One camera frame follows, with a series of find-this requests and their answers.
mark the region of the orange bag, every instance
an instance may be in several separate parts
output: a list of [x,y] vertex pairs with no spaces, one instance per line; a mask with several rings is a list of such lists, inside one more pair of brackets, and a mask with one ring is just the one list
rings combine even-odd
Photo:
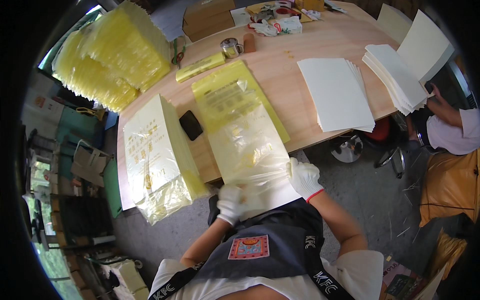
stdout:
[[427,272],[429,278],[433,278],[446,264],[447,267],[445,268],[442,280],[447,279],[448,273],[466,247],[467,241],[451,238],[448,234],[444,233],[444,229],[442,228],[438,235],[437,249],[433,253],[429,264],[429,271]]
[[464,156],[430,157],[420,202],[420,227],[435,217],[465,213],[473,222],[480,208],[478,165],[480,148]]

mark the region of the stool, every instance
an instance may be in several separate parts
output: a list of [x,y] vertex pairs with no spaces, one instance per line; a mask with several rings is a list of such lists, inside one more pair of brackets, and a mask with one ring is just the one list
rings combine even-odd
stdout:
[[[379,134],[377,133],[384,132],[385,128],[387,127],[388,134],[385,134],[382,136],[382,139],[379,139]],[[388,153],[388,157],[385,160],[378,161],[373,164],[374,168],[383,167],[391,161],[396,177],[398,179],[402,178],[403,174],[405,173],[405,156],[403,150],[400,148],[400,145],[406,142],[408,137],[407,133],[401,130],[400,126],[392,117],[387,117],[375,122],[375,128],[373,129],[372,133],[356,131],[356,134],[359,135],[364,145],[372,149]],[[402,162],[402,169],[400,172],[397,170],[395,162],[392,159],[396,153],[400,155],[400,160]]]

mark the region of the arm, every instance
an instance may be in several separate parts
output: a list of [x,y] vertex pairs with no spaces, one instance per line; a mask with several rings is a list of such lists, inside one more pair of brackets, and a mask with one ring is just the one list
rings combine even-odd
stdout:
[[367,250],[368,243],[357,221],[323,191],[310,199],[340,243],[338,256],[354,250]]
[[440,94],[440,90],[435,84],[432,84],[432,86],[438,103],[432,99],[428,99],[427,107],[443,122],[452,126],[463,128],[460,112],[448,104],[448,102]]
[[318,210],[340,243],[338,256],[368,249],[367,239],[355,219],[333,201],[318,183],[320,171],[316,166],[291,158],[287,169],[290,169],[290,183],[295,191]]
[[232,225],[227,221],[217,218],[212,225],[193,243],[183,254],[180,262],[191,267],[208,259],[213,250],[220,244],[222,237]]
[[210,227],[193,243],[184,253],[180,262],[191,267],[208,259],[213,250],[220,244],[222,237],[238,221],[239,216],[244,211],[244,205],[241,203],[242,189],[226,184],[222,186],[218,193],[216,203],[220,214]]

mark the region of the white t-shirt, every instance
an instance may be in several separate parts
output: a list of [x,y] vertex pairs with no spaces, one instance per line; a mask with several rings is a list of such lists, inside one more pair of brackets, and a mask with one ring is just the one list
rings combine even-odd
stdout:
[[442,147],[451,154],[468,154],[480,147],[480,110],[460,109],[462,127],[458,128],[431,116],[427,120],[427,134],[430,145]]
[[[357,250],[340,256],[334,264],[322,258],[325,270],[356,300],[374,300],[380,296],[384,257],[380,252]],[[152,293],[164,285],[176,272],[186,269],[181,263],[164,259],[152,284]],[[239,280],[193,279],[168,300],[216,300],[233,292],[264,285],[290,300],[326,299],[308,275],[268,279],[246,277]]]

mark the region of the apron strap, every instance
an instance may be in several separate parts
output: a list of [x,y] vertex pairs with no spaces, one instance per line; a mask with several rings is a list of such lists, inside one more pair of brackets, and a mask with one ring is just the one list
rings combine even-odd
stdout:
[[[325,271],[322,260],[320,259],[320,249],[322,248],[323,242],[324,239],[319,238],[314,233],[307,233],[305,235],[305,262],[310,279],[328,300],[354,300],[338,281]],[[173,277],[157,289],[148,300],[159,300],[170,297],[189,283],[204,263],[205,262],[196,264],[193,267],[175,273]]]

